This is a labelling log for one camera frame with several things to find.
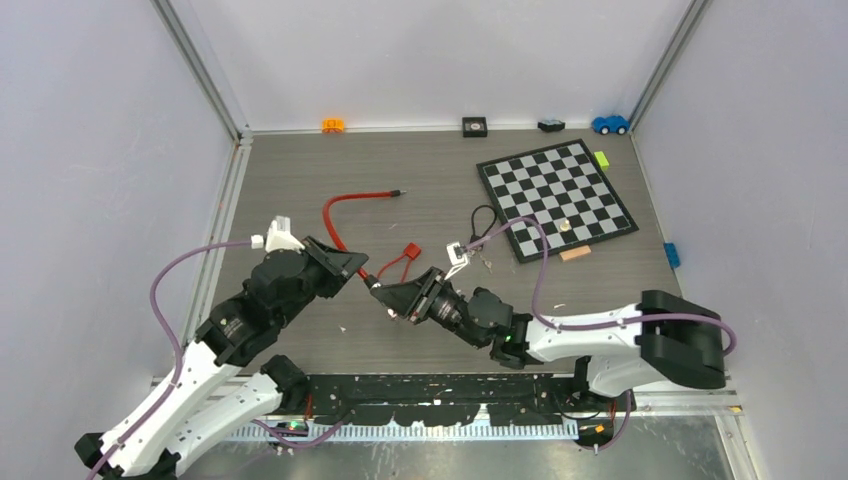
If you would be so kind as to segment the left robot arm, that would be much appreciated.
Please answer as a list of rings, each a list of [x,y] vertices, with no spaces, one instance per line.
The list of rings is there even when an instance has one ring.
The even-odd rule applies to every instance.
[[[273,345],[307,305],[332,298],[368,256],[307,236],[254,235],[246,245],[264,256],[239,293],[210,310],[193,339],[175,349],[175,366],[124,420],[81,436],[74,450],[91,479],[176,479],[237,428],[276,409],[298,412],[307,398],[306,375],[286,356],[213,405],[208,397]]]

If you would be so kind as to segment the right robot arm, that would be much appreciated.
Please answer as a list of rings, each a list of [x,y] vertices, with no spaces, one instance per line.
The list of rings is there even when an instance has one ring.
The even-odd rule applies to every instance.
[[[393,317],[431,320],[474,348],[489,348],[504,367],[574,359],[570,392],[584,410],[659,381],[699,390],[726,385],[734,336],[716,312],[662,290],[605,312],[536,317],[482,287],[464,296],[435,267],[407,282],[384,285],[369,275],[365,284]]]

